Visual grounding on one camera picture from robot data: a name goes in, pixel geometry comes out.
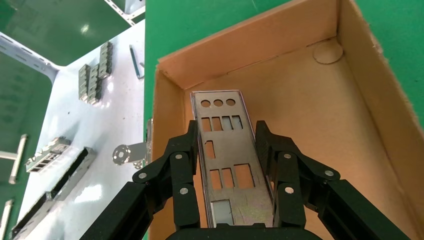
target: cardboard box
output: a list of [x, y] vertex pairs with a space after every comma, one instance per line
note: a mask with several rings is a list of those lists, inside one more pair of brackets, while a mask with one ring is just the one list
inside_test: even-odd
[[[241, 90], [252, 125], [293, 138], [411, 239], [424, 223], [424, 138], [379, 44], [351, 0], [294, 0], [159, 60], [153, 159], [194, 119], [192, 91]], [[206, 227], [200, 171], [194, 177]], [[172, 200], [150, 239], [175, 231]], [[306, 210], [306, 229], [330, 234]]]

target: metal part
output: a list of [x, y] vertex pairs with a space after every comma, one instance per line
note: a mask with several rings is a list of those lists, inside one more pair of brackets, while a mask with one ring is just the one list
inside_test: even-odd
[[98, 64], [98, 77], [105, 79], [112, 73], [112, 54], [114, 46], [110, 41], [100, 47], [100, 60]]
[[68, 147], [71, 141], [65, 137], [56, 137], [50, 141], [40, 152], [36, 152], [35, 156], [28, 159], [25, 164], [26, 172], [40, 172], [56, 160]]
[[[194, 116], [199, 124], [200, 169], [208, 227], [214, 221], [212, 204], [229, 200], [234, 225], [265, 223], [272, 226], [273, 207], [267, 182], [255, 150], [251, 124], [239, 91], [193, 92]], [[210, 145], [213, 154], [207, 154]], [[237, 168], [246, 166], [244, 176], [237, 176]], [[231, 187], [224, 183], [224, 170], [230, 171]], [[220, 182], [214, 189], [212, 171], [218, 171]], [[245, 186], [243, 180], [250, 180]]]
[[147, 121], [146, 142], [132, 145], [119, 145], [112, 153], [112, 160], [116, 165], [132, 163], [136, 169], [141, 169], [152, 160], [152, 119]]
[[188, 192], [189, 192], [189, 190], [186, 187], [183, 187], [179, 190], [179, 193], [182, 194], [182, 195], [187, 194]]
[[1, 222], [0, 222], [0, 239], [2, 240], [5, 239], [6, 228], [8, 226], [9, 216], [12, 210], [12, 205], [13, 205], [13, 199], [7, 201], [4, 204], [3, 215], [1, 216]]
[[17, 146], [17, 153], [0, 151], [0, 159], [14, 160], [9, 177], [10, 184], [16, 184], [16, 176], [18, 175], [19, 165], [21, 165], [22, 154], [24, 153], [27, 137], [28, 135], [26, 134], [20, 136], [19, 145]]
[[146, 12], [146, 1], [142, 0], [142, 6], [131, 14], [126, 14], [112, 0], [104, 0], [119, 16], [121, 16], [130, 26], [134, 26], [134, 18]]
[[52, 83], [60, 70], [59, 66], [2, 32], [0, 32], [0, 52], [46, 75]]
[[332, 171], [330, 171], [330, 170], [326, 170], [325, 171], [325, 175], [327, 175], [327, 176], [334, 176], [334, 173], [332, 172]]
[[78, 97], [79, 100], [87, 103], [89, 94], [89, 79], [90, 79], [90, 66], [84, 64], [78, 71]]
[[63, 201], [83, 177], [95, 159], [95, 152], [85, 147], [56, 185], [46, 191], [25, 216], [12, 228], [12, 239], [25, 239], [47, 216], [58, 201]]
[[98, 103], [102, 99], [102, 79], [99, 78], [99, 64], [90, 70], [88, 79], [88, 100], [91, 105]]

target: metal rod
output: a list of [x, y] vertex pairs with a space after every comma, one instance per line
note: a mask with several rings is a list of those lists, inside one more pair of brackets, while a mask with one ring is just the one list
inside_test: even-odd
[[5, 239], [6, 227], [8, 226], [9, 215], [11, 214], [13, 200], [9, 200], [4, 205], [3, 216], [1, 216], [0, 222], [0, 237], [1, 240]]
[[0, 151], [0, 159], [15, 160], [18, 155], [14, 152]]
[[24, 153], [25, 142], [27, 141], [28, 135], [24, 134], [20, 137], [19, 146], [17, 147], [16, 160], [13, 163], [12, 171], [9, 177], [10, 184], [16, 184], [16, 176], [18, 175], [19, 165], [21, 164], [22, 154]]

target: rectangular metal bar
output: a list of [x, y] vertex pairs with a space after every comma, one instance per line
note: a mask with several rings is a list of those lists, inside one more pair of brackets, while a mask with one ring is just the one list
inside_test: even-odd
[[191, 97], [200, 130], [200, 168], [208, 226], [221, 223], [217, 222], [221, 218], [214, 215], [225, 210], [212, 204], [228, 200], [234, 225], [265, 223], [271, 227], [272, 201], [241, 93], [193, 92]]
[[27, 135], [24, 134], [20, 137], [19, 145], [17, 147], [16, 159], [13, 163], [12, 171], [9, 177], [10, 184], [16, 184], [16, 176], [18, 175], [19, 165], [21, 165], [22, 154], [24, 153], [25, 142], [27, 141]]
[[12, 205], [13, 205], [12, 199], [7, 201], [6, 204], [4, 204], [3, 215], [1, 216], [1, 222], [0, 222], [0, 237], [1, 237], [0, 239], [1, 240], [5, 239], [6, 228], [8, 226], [9, 215], [11, 214]]

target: white table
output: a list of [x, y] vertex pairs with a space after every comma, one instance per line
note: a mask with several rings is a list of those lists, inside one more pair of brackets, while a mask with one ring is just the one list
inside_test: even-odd
[[98, 105], [79, 100], [78, 70], [84, 64], [99, 62], [100, 47], [63, 67], [54, 80], [37, 151], [59, 136], [72, 140], [76, 151], [58, 159], [60, 164], [55, 168], [29, 175], [19, 220], [57, 183], [78, 150], [93, 148], [97, 157], [70, 195], [55, 205], [28, 240], [78, 240], [137, 171], [132, 164], [115, 165], [112, 152], [120, 144], [143, 141], [144, 80], [137, 79], [129, 45], [133, 45], [138, 62], [144, 63], [145, 21], [110, 41], [112, 75], [103, 80]]

